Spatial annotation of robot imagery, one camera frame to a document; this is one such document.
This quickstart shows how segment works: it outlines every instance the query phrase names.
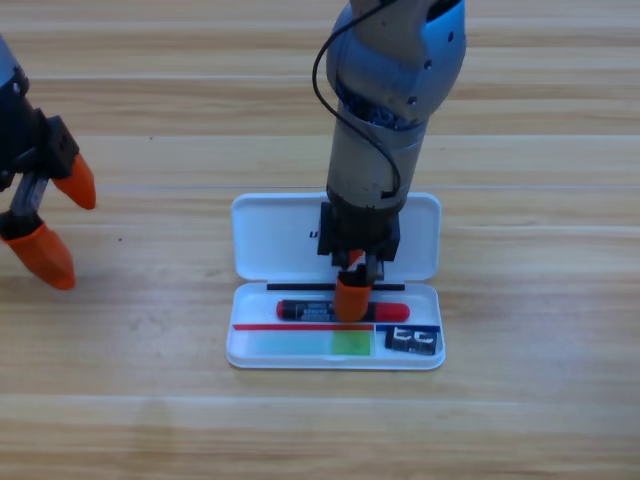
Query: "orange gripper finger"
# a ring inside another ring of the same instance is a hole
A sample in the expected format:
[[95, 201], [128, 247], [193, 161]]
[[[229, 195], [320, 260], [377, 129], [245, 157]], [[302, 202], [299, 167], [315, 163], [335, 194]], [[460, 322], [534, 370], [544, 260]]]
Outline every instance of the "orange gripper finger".
[[89, 169], [82, 154], [76, 155], [71, 176], [53, 179], [53, 183], [79, 207], [93, 210], [96, 207], [96, 187], [93, 173]]
[[345, 323], [355, 323], [362, 320], [369, 308], [369, 297], [372, 290], [372, 286], [350, 287], [338, 279], [333, 299], [333, 308], [338, 320]]
[[6, 241], [25, 267], [52, 287], [70, 290], [76, 279], [73, 259], [53, 230], [42, 224], [30, 235]]

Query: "light wooden surface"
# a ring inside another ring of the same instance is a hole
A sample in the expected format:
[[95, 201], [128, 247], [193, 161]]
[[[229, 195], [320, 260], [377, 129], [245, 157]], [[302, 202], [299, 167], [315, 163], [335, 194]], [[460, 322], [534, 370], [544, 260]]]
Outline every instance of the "light wooden surface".
[[640, 478], [638, 0], [468, 0], [415, 183], [445, 209], [440, 370], [227, 364], [229, 205], [322, 188], [343, 3], [0, 2], [99, 189], [42, 209], [73, 292], [0, 254], [0, 478]]

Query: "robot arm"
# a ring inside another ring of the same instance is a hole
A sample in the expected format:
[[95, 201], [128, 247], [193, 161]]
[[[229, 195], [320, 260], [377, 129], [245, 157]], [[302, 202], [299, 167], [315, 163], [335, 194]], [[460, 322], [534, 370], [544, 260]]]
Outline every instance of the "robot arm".
[[51, 179], [80, 207], [93, 209], [93, 175], [62, 119], [34, 109], [28, 90], [29, 80], [0, 35], [0, 192], [22, 175], [10, 210], [0, 214], [0, 237], [33, 274], [69, 289], [75, 283], [71, 255], [38, 208]]
[[[384, 279], [384, 262], [395, 259], [398, 214], [429, 118], [462, 68], [464, 0], [351, 0], [318, 60], [324, 50], [339, 106], [335, 111], [321, 98], [338, 121], [318, 254], [341, 268], [336, 314], [354, 322], [366, 312], [373, 284]], [[366, 262], [352, 268], [362, 253]]]

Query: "green rectangle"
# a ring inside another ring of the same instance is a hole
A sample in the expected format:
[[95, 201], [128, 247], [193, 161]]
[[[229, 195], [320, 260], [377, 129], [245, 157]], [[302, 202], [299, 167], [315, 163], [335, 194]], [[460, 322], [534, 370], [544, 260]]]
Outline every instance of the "green rectangle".
[[371, 332], [334, 332], [331, 344], [333, 355], [371, 355]]

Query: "black marker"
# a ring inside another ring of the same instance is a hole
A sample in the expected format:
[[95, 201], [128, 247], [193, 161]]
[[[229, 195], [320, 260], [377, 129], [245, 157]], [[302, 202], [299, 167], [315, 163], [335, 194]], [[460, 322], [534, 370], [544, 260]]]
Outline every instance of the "black marker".
[[[278, 318], [280, 320], [300, 322], [337, 322], [332, 302], [301, 302], [282, 300], [278, 302]], [[410, 310], [403, 303], [369, 304], [363, 322], [405, 322]]]

